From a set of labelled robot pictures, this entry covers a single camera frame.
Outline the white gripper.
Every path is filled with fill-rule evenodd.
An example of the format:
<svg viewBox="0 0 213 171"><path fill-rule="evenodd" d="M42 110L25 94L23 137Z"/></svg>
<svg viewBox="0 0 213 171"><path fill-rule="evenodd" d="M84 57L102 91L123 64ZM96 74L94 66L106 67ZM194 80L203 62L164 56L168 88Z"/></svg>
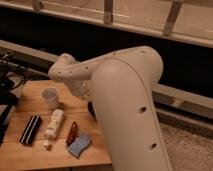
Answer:
<svg viewBox="0 0 213 171"><path fill-rule="evenodd" d="M71 83L70 91L73 96L76 96L86 102L91 100L91 85L89 81L74 81Z"/></svg>

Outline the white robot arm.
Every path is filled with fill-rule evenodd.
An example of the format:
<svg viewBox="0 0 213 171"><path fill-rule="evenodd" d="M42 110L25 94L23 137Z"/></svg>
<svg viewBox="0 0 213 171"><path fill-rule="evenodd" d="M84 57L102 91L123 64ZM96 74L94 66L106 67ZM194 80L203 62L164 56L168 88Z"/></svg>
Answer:
<svg viewBox="0 0 213 171"><path fill-rule="evenodd" d="M114 171L173 171L152 98L163 71L148 46L87 61L60 56L48 76L92 103Z"/></svg>

